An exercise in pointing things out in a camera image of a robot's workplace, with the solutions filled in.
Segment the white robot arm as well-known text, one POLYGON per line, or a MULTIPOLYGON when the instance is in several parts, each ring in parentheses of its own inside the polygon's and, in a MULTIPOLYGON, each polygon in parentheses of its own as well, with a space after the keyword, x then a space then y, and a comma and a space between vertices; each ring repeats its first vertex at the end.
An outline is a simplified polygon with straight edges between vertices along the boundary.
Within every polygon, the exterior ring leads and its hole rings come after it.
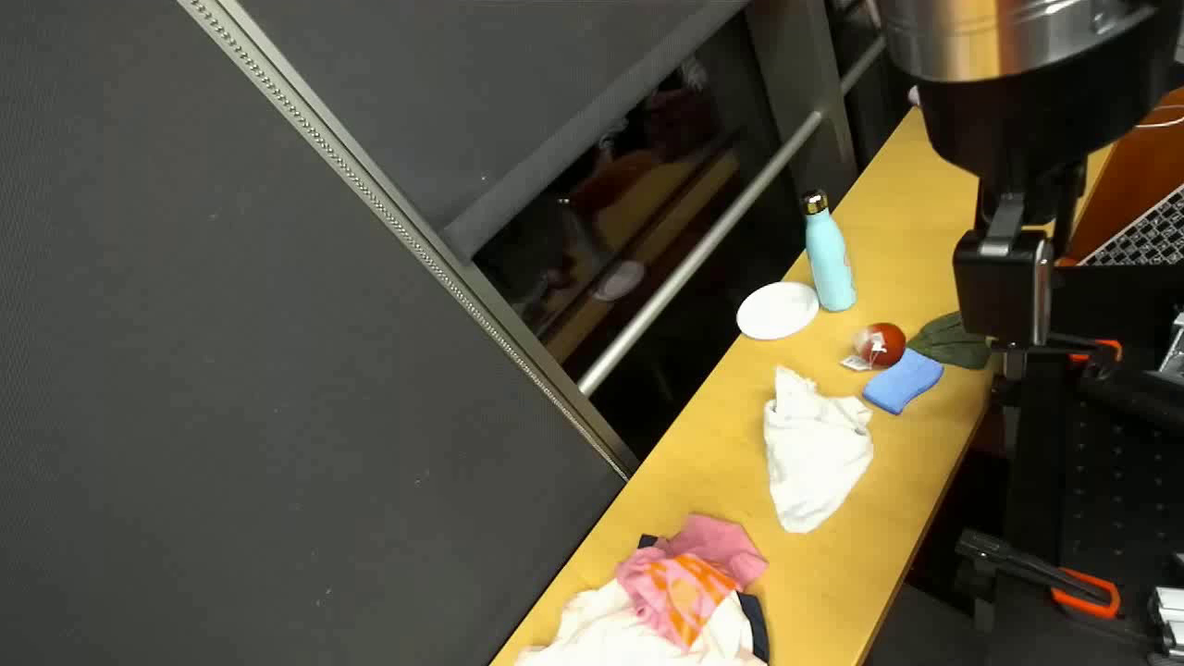
POLYGON ((1049 329, 1087 155, 1167 88, 1180 0, 875 0, 885 46, 918 85, 939 157, 976 176, 954 244, 959 312, 997 347, 1049 329))

